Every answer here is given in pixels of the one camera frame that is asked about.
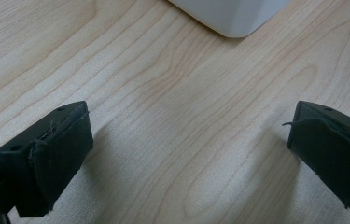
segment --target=wood grain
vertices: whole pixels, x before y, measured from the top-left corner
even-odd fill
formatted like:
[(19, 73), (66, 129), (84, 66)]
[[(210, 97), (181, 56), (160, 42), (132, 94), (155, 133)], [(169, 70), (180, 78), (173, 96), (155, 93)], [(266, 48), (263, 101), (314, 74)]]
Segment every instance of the wood grain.
[(0, 0), (0, 146), (79, 100), (94, 150), (14, 223), (350, 223), (281, 126), (299, 100), (350, 116), (350, 1), (228, 39), (164, 0)]

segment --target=white object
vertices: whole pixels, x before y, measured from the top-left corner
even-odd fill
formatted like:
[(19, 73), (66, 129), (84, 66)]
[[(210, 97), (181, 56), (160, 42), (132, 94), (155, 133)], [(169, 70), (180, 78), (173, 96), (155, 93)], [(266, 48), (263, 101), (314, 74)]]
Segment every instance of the white object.
[(290, 0), (169, 0), (227, 37), (250, 35)]

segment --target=black device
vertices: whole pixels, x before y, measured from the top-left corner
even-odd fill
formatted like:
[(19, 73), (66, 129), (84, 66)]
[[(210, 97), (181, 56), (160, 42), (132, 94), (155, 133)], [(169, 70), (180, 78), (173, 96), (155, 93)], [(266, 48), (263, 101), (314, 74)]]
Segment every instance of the black device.
[(350, 117), (300, 101), (286, 124), (291, 125), (287, 147), (350, 208)]
[(93, 147), (85, 102), (61, 106), (0, 147), (0, 224), (52, 210)]

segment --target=tabletop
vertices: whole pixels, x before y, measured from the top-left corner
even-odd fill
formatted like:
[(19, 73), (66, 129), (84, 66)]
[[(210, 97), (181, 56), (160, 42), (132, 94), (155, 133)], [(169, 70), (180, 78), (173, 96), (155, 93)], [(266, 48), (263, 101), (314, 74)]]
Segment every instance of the tabletop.
[(350, 116), (350, 1), (231, 39), (165, 0), (0, 0), (0, 146), (83, 100), (93, 150), (13, 223), (350, 223), (281, 125), (299, 100)]

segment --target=light wood surface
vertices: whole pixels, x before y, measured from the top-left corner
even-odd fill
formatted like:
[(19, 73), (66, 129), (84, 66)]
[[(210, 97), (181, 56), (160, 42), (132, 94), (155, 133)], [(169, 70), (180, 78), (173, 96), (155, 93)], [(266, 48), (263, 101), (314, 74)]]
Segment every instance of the light wood surface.
[(95, 146), (14, 223), (350, 223), (286, 147), (299, 100), (350, 116), (350, 0), (228, 39), (164, 0), (0, 0), (0, 146), (85, 100)]

